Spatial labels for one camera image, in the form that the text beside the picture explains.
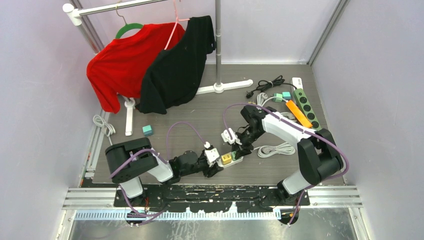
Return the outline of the green plug adapter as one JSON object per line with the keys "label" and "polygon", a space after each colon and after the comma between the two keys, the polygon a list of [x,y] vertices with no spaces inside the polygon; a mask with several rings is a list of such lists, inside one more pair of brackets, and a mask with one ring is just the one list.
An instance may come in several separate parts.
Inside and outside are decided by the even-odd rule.
{"label": "green plug adapter", "polygon": [[272,99],[273,102],[282,103],[283,100],[284,100],[284,98],[283,98],[283,95],[281,93],[274,93],[273,94],[273,99]]}

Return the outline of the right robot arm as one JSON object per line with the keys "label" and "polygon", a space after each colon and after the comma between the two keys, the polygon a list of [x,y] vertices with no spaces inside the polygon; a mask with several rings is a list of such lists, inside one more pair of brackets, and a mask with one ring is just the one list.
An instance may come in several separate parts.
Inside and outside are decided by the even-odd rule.
{"label": "right robot arm", "polygon": [[282,116],[271,107],[259,109],[245,105],[240,111],[248,126],[237,132],[232,144],[235,158],[252,153],[253,143],[263,134],[272,134],[297,152],[299,169],[280,181],[277,198],[283,205],[291,205],[297,193],[309,186],[316,186],[342,170],[344,163],[332,134],[325,128],[318,131],[304,127]]}

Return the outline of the green power strip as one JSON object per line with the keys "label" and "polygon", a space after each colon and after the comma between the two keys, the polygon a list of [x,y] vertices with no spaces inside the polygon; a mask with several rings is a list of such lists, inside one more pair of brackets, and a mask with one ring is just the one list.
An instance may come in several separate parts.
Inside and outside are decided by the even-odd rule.
{"label": "green power strip", "polygon": [[297,107],[300,109],[300,111],[305,115],[308,121],[312,124],[311,128],[316,131],[321,130],[322,126],[319,123],[318,118],[312,109],[311,103],[308,100],[302,88],[298,88],[293,91],[293,99]]}

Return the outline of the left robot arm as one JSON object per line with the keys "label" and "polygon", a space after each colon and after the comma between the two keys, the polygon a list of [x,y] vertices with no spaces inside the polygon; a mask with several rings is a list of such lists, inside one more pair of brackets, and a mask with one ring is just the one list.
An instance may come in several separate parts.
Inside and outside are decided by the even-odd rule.
{"label": "left robot arm", "polygon": [[140,175],[148,173],[161,184],[178,183],[182,177],[202,172],[207,178],[224,169],[218,150],[209,142],[200,155],[185,151],[165,160],[154,150],[147,137],[113,144],[105,150],[110,179],[123,189],[126,200],[141,206],[146,200]]}

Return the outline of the orange power strip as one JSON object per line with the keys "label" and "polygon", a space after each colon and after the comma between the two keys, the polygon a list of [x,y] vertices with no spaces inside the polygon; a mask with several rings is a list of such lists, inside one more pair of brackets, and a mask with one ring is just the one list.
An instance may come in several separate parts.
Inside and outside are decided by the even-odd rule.
{"label": "orange power strip", "polygon": [[312,123],[307,119],[307,117],[302,113],[302,111],[298,108],[294,101],[288,100],[285,105],[291,111],[291,113],[295,116],[297,121],[305,128],[312,128]]}

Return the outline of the yellow adapter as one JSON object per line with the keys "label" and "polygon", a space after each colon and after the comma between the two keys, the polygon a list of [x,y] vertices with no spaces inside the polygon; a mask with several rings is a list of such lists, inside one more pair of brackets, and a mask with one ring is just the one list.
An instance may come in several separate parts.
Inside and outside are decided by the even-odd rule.
{"label": "yellow adapter", "polygon": [[233,161],[232,153],[226,153],[221,156],[221,163],[223,166],[230,164]]}

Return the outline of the white power strip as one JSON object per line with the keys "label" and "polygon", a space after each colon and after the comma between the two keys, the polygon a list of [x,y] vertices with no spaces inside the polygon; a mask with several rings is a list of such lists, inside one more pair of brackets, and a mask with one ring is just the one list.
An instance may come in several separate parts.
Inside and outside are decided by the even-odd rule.
{"label": "white power strip", "polygon": [[225,156],[222,155],[220,157],[220,159],[217,161],[217,164],[218,164],[219,167],[225,169],[225,168],[231,167],[233,165],[236,165],[238,163],[241,163],[243,161],[243,159],[244,159],[244,157],[242,156],[242,157],[240,157],[240,158],[238,158],[236,160],[233,160],[232,158],[229,158],[226,161]]}
{"label": "white power strip", "polygon": [[303,89],[303,81],[300,77],[293,77],[291,79],[291,84],[293,85],[293,89]]}

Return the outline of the teal plug adapter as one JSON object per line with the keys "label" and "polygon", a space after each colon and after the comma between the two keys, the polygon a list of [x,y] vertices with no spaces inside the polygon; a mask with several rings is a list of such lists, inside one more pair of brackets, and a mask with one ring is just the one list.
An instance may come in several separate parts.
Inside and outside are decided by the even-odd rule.
{"label": "teal plug adapter", "polygon": [[282,98],[283,98],[284,100],[289,101],[289,100],[291,100],[291,99],[292,99],[292,95],[291,95],[291,93],[290,93],[290,92],[288,92],[288,91],[284,91],[284,92],[282,92],[281,94],[282,94]]}

